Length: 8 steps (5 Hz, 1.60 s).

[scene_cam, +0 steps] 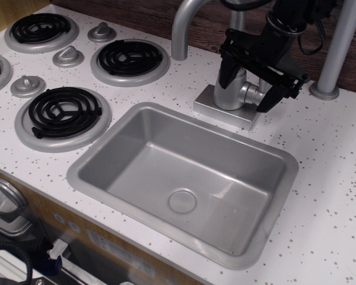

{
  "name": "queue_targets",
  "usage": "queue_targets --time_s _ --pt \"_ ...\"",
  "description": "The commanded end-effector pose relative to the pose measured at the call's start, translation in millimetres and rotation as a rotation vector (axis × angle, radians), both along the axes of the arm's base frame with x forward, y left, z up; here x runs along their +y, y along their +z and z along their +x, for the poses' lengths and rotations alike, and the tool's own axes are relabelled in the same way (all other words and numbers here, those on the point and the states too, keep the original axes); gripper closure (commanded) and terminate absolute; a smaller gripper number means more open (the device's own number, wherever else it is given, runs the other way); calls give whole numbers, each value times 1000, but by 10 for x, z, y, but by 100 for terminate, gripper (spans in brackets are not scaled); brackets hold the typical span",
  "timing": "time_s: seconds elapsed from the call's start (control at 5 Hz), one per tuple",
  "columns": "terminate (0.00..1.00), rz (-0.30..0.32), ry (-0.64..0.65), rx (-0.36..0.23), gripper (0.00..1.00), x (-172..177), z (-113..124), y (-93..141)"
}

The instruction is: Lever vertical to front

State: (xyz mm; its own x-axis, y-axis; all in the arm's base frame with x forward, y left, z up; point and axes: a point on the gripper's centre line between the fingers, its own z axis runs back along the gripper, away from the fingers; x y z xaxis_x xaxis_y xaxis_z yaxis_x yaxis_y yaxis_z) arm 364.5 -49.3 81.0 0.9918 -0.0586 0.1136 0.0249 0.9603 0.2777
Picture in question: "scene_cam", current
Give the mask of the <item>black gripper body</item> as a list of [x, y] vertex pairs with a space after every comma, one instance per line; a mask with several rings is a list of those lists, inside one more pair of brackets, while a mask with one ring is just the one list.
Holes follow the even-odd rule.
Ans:
[[296, 98], [309, 75], [295, 61], [291, 47], [305, 31], [306, 25], [291, 27], [276, 18], [267, 18], [260, 35], [227, 29], [221, 55], [230, 52], [241, 60], [242, 68], [250, 71], [271, 86], [291, 89], [285, 98]]

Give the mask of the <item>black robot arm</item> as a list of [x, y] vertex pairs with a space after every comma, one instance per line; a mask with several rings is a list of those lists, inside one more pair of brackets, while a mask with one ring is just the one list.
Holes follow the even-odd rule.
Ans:
[[258, 103], [257, 112], [270, 111], [283, 98], [296, 98], [310, 76], [295, 61], [291, 47], [301, 42], [309, 24], [316, 25], [324, 42], [322, 19], [330, 17], [335, 5], [335, 1], [276, 1], [266, 14], [260, 35], [227, 29], [220, 47], [220, 87], [227, 88], [244, 68], [271, 85]]

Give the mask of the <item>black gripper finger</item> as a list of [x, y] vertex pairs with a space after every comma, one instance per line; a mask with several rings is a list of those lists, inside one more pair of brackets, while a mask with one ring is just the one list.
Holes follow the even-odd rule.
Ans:
[[265, 94], [262, 101], [259, 103], [256, 111], [266, 113], [277, 105], [284, 97], [290, 94], [291, 89], [283, 85], [274, 85]]
[[223, 89], [226, 89], [236, 79], [242, 65], [240, 58], [230, 52], [224, 52], [221, 57], [218, 82]]

